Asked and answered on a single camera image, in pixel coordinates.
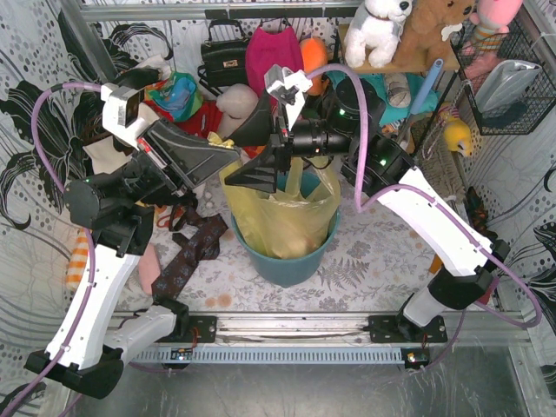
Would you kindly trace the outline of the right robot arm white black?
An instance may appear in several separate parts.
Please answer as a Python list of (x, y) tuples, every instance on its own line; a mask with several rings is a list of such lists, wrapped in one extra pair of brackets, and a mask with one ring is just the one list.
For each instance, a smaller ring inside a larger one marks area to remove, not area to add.
[(277, 188), (277, 176), (295, 156), (345, 156), (341, 173), (355, 194), (367, 194), (408, 223), (439, 256), (432, 280), (411, 295), (394, 319), (394, 332), (407, 341), (421, 337), (447, 309), (464, 311), (493, 286), (493, 271), (509, 252), (466, 224), (433, 190), (412, 157), (396, 142), (378, 135), (386, 105), (372, 85), (345, 78), (325, 119), (296, 121), (304, 106), (300, 83), (275, 82), (230, 136), (240, 147), (262, 153), (225, 183), (263, 192)]

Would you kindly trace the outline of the yellow translucent trash bag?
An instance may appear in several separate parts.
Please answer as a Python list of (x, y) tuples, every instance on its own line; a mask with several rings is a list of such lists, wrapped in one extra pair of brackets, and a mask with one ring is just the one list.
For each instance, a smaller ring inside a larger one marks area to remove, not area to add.
[(304, 169), (292, 160), (283, 190), (266, 193), (222, 186), (237, 228), (248, 247), (260, 255), (296, 259), (320, 248), (340, 205), (341, 186), (324, 156), (309, 160), (317, 169)]

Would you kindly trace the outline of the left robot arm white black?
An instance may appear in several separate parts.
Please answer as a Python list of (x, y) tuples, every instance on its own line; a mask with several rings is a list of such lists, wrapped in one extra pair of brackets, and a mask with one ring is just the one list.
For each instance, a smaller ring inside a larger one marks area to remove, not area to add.
[(185, 280), (176, 274), (154, 291), (150, 308), (116, 331), (109, 322), (123, 285), (144, 255), (155, 211), (139, 201), (165, 190), (191, 195), (240, 158), (233, 145), (188, 136), (165, 119), (138, 137), (139, 148), (114, 172), (70, 182), (63, 191), (70, 219), (89, 232), (88, 260), (73, 302), (50, 344), (30, 354), (25, 367), (96, 399), (117, 385), (124, 368), (160, 339), (191, 337), (189, 309), (171, 292)]

